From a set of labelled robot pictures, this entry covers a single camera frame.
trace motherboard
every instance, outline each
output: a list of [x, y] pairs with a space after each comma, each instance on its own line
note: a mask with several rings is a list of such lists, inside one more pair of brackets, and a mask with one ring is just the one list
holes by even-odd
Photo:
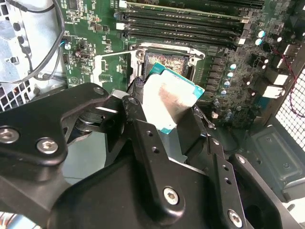
[[197, 105], [215, 125], [246, 128], [291, 80], [287, 61], [305, 35], [295, 4], [61, 0], [69, 87], [93, 82], [126, 91], [159, 62], [205, 89]]

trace ventilation grille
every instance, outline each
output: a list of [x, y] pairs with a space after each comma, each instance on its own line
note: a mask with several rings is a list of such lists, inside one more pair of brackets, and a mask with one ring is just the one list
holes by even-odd
[[15, 87], [11, 92], [5, 94], [5, 91], [0, 84], [0, 111], [7, 111], [27, 103], [30, 100], [29, 93], [31, 90], [30, 82], [26, 81], [19, 84], [19, 86]]
[[0, 20], [9, 20], [9, 11], [6, 7], [5, 0], [0, 0]]
[[[296, 112], [305, 115], [305, 69], [297, 80], [292, 101]], [[300, 118], [291, 111], [290, 95], [287, 96], [276, 118], [305, 151], [305, 118]]]

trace red wire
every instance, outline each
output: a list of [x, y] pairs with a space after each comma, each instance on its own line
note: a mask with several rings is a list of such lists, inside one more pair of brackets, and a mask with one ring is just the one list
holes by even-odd
[[274, 53], [279, 54], [279, 55], [282, 56], [282, 59], [285, 61], [285, 64], [286, 64], [288, 70], [290, 71], [291, 75], [292, 75], [293, 78], [294, 78], [294, 84], [293, 84], [292, 87], [291, 87], [290, 95], [289, 95], [290, 109], [291, 109], [291, 111], [292, 111], [296, 116], [298, 116], [298, 117], [300, 117], [300, 118], [305, 118], [305, 115], [299, 114], [299, 113], [295, 110], [295, 108], [294, 108], [294, 106], [293, 106], [293, 103], [292, 103], [292, 95], [293, 95], [294, 92], [295, 92], [295, 85], [297, 84], [297, 76], [295, 75], [294, 71], [292, 70], [291, 64], [289, 64], [289, 63], [287, 62], [287, 59], [286, 59], [285, 55], [284, 55], [284, 54], [280, 54], [280, 52], [277, 51], [277, 50], [273, 50], [273, 51], [274, 51]]

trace capacitor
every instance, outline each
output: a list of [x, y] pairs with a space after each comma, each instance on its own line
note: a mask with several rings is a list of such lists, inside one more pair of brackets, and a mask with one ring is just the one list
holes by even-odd
[[232, 111], [230, 109], [228, 109], [226, 111], [226, 115], [227, 115], [227, 117], [231, 117], [232, 116]]
[[219, 105], [220, 105], [218, 99], [214, 99], [214, 100], [213, 100], [213, 104], [214, 104], [215, 106], [219, 106]]
[[266, 35], [266, 32], [264, 30], [258, 30], [255, 34], [258, 38], [263, 38]]
[[267, 65], [262, 61], [260, 61], [257, 66], [260, 67], [261, 69], [266, 69], [267, 67]]
[[219, 90], [219, 92], [220, 92], [220, 94], [222, 94], [222, 95], [226, 95], [226, 94], [227, 94], [227, 91], [226, 91], [224, 88], [221, 88], [221, 89]]
[[261, 61], [264, 63], [264, 64], [268, 64], [269, 63], [269, 60], [267, 57], [264, 57], [264, 56], [261, 56]]
[[225, 87], [229, 87], [230, 86], [230, 81], [228, 81], [228, 80], [224, 80], [223, 83], [224, 83]]
[[229, 64], [228, 64], [228, 66], [229, 66], [229, 68], [233, 71], [233, 70], [235, 70], [236, 68], [237, 68], [237, 65], [234, 63], [234, 62], [230, 62]]
[[65, 50], [70, 50], [71, 49], [71, 45], [69, 43], [66, 43], [64, 47], [65, 47]]
[[255, 44], [255, 45], [259, 46], [259, 45], [261, 45], [262, 43], [263, 43], [263, 40], [262, 40], [262, 39], [260, 39], [260, 38], [255, 38], [255, 39], [254, 39], [254, 44]]
[[230, 77], [230, 78], [234, 76], [234, 73], [231, 71], [227, 71], [225, 74], [227, 77]]
[[271, 34], [271, 38], [276, 42], [281, 42], [283, 39], [281, 36], [274, 34], [274, 33]]
[[270, 45], [268, 42], [264, 42], [264, 43], [262, 44], [262, 49], [263, 49], [265, 52], [271, 53], [272, 50], [273, 50], [273, 46]]
[[249, 86], [249, 85], [251, 84], [251, 82], [250, 82], [250, 80], [249, 80], [248, 77], [243, 78], [243, 82], [244, 82], [247, 86]]
[[249, 93], [252, 97], [256, 96], [256, 91], [253, 90], [253, 89], [251, 89], [251, 88], [248, 88], [248, 93]]

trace screw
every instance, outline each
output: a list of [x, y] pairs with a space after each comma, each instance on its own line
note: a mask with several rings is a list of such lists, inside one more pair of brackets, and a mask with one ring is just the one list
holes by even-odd
[[19, 139], [19, 133], [16, 130], [10, 128], [0, 129], [0, 143], [10, 144]]
[[135, 100], [134, 98], [132, 98], [132, 97], [129, 97], [128, 100], [129, 100], [129, 102], [131, 102], [131, 103], [134, 104], [134, 105], [137, 105], [137, 104], [138, 104], [138, 101], [136, 101], [136, 100]]
[[58, 145], [50, 138], [45, 138], [37, 143], [37, 149], [44, 154], [53, 154], [58, 150]]
[[70, 50], [71, 49], [71, 45], [70, 44], [65, 44], [65, 50]]
[[290, 164], [289, 163], [285, 163], [285, 164], [283, 164], [283, 167], [286, 168], [286, 169], [289, 169], [290, 168]]
[[246, 161], [245, 161], [241, 156], [238, 156], [237, 159], [238, 159], [242, 164], [246, 163]]
[[212, 140], [216, 145], [219, 145], [219, 141], [217, 141], [215, 138], [212, 138]]
[[230, 218], [230, 221], [237, 227], [241, 228], [243, 226], [242, 219], [239, 217], [239, 215], [233, 211], [233, 210], [228, 210], [228, 216]]
[[170, 187], [166, 187], [163, 191], [166, 201], [171, 205], [178, 204], [179, 197], [178, 194]]
[[104, 90], [100, 87], [95, 87], [94, 88], [94, 91], [97, 93], [97, 94], [101, 94], [103, 95], [104, 94]]

